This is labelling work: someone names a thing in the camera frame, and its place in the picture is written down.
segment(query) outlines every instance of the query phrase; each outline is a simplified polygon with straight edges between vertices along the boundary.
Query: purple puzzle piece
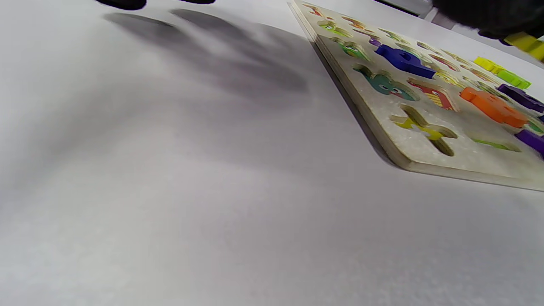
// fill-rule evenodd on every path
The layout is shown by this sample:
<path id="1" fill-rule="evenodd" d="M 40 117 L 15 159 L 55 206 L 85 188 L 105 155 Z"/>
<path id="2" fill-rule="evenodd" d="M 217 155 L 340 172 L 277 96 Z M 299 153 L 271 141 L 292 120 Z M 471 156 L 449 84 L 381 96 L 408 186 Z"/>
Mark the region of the purple puzzle piece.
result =
<path id="1" fill-rule="evenodd" d="M 515 134 L 515 136 L 526 145 L 538 151 L 540 155 L 544 157 L 544 138 L 527 130 L 522 130 L 518 134 Z"/>
<path id="2" fill-rule="evenodd" d="M 501 93 L 506 94 L 507 96 L 512 98 L 514 101 L 518 102 L 519 104 L 529 109 L 533 109 L 539 113 L 544 113 L 544 104 L 540 102 L 539 100 L 526 94 L 525 91 L 513 86 L 508 86 L 506 84 L 502 84 L 497 89 Z"/>
<path id="3" fill-rule="evenodd" d="M 421 60 L 410 52 L 401 49 L 393 49 L 387 45 L 381 45 L 376 53 L 385 57 L 397 69 L 418 76 L 432 78 L 436 71 L 421 64 Z"/>
<path id="4" fill-rule="evenodd" d="M 376 47 L 379 47 L 381 46 L 381 42 L 379 40 L 376 40 L 376 39 L 373 39 L 371 38 L 369 41 L 368 41 L 371 45 L 374 45 Z"/>

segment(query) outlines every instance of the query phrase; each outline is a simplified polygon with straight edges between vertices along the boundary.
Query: white table surface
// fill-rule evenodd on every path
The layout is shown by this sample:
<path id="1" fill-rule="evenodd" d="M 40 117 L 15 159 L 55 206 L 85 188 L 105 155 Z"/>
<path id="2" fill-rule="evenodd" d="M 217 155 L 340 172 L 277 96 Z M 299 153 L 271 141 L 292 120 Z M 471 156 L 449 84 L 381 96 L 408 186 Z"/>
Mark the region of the white table surface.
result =
<path id="1" fill-rule="evenodd" d="M 315 4 L 544 98 L 509 54 L 370 0 Z M 112 13 L 0 11 L 0 305 L 544 304 L 544 193 L 384 161 L 283 0 Z"/>

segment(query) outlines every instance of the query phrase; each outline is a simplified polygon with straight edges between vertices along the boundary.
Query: wooden board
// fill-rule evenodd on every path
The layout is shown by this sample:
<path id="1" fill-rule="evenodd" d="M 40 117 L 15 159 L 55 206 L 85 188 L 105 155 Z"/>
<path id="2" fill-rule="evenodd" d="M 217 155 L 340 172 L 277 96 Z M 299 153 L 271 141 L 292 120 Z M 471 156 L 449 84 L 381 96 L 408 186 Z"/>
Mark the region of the wooden board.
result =
<path id="1" fill-rule="evenodd" d="M 294 0 L 292 9 L 338 76 L 391 160 L 409 171 L 544 191 L 544 161 L 500 124 L 460 97 L 466 87 L 504 98 L 529 118 L 536 111 L 496 91 L 503 83 L 469 60 L 422 41 Z M 395 68 L 377 44 L 403 49 L 437 71 L 432 79 Z"/>

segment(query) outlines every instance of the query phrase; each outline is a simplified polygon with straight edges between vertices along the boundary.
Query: gloved hand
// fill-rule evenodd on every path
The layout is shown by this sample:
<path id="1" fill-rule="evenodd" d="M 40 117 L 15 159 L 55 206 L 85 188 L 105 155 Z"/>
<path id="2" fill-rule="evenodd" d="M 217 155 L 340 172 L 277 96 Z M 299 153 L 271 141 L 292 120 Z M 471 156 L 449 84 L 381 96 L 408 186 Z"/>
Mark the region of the gloved hand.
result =
<path id="1" fill-rule="evenodd" d="M 139 9 L 142 9 L 147 3 L 147 0 L 97 0 L 97 1 L 102 4 L 109 5 L 110 7 L 115 7 L 122 10 L 139 10 Z M 211 4 L 215 2 L 215 0 L 180 0 L 180 1 L 186 1 L 186 2 L 197 3 L 197 4 Z"/>
<path id="2" fill-rule="evenodd" d="M 504 44 L 516 33 L 544 35 L 544 0 L 432 0 L 432 4 L 447 18 Z"/>

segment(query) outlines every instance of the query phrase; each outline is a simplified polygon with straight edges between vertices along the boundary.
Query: letter-shaped cutout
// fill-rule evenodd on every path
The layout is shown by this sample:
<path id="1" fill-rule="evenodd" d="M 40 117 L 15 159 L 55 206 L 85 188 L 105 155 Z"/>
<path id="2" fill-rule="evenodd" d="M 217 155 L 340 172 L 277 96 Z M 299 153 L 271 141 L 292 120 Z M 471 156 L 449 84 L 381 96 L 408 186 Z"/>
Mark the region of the letter-shaped cutout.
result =
<path id="1" fill-rule="evenodd" d="M 308 4 L 303 4 L 303 5 L 312 10 L 310 11 L 310 14 L 314 14 L 315 16 L 325 18 L 325 16 L 323 15 L 323 13 L 321 13 L 321 10 L 319 10 L 319 8 L 314 7 L 313 5 L 308 5 Z"/>
<path id="2" fill-rule="evenodd" d="M 411 78 L 408 79 L 408 84 L 421 89 L 421 91 L 436 105 L 447 109 L 448 111 L 455 111 L 453 103 L 450 101 L 449 97 L 443 93 L 438 88 L 433 88 L 431 84 L 426 84 L 423 82 L 418 82 L 417 80 Z"/>
<path id="3" fill-rule="evenodd" d="M 337 35 L 341 35 L 345 37 L 353 37 L 353 35 L 349 34 L 348 31 L 344 30 L 343 28 L 337 27 L 336 23 L 332 21 L 320 21 L 317 23 L 317 25 L 326 29 L 327 31 L 331 33 L 335 33 Z"/>
<path id="4" fill-rule="evenodd" d="M 361 29 L 361 30 L 365 29 L 364 24 L 362 22 L 360 22 L 359 20 L 355 20 L 353 18 L 349 18 L 349 17 L 346 17 L 346 16 L 342 16 L 342 19 L 348 21 L 349 25 L 354 27 L 354 28 Z"/>

